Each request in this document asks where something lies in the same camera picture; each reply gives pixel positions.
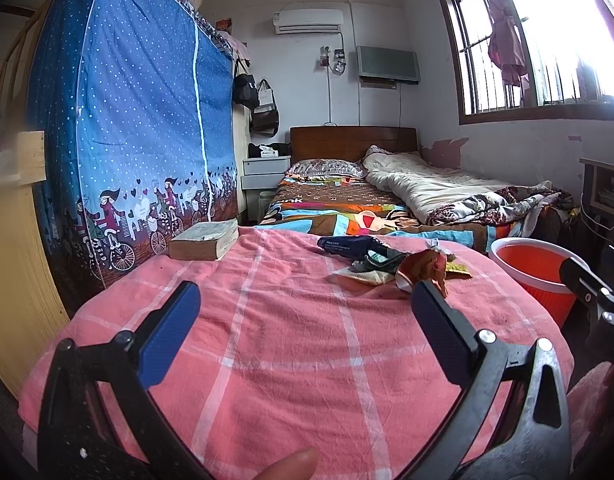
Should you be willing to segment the person's left hand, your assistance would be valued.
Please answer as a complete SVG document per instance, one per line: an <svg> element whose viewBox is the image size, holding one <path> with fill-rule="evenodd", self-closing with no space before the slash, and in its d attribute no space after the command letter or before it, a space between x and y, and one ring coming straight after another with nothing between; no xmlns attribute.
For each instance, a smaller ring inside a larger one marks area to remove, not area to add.
<svg viewBox="0 0 614 480"><path fill-rule="evenodd" d="M255 480L310 480L318 460L315 448L303 448L260 471Z"/></svg>

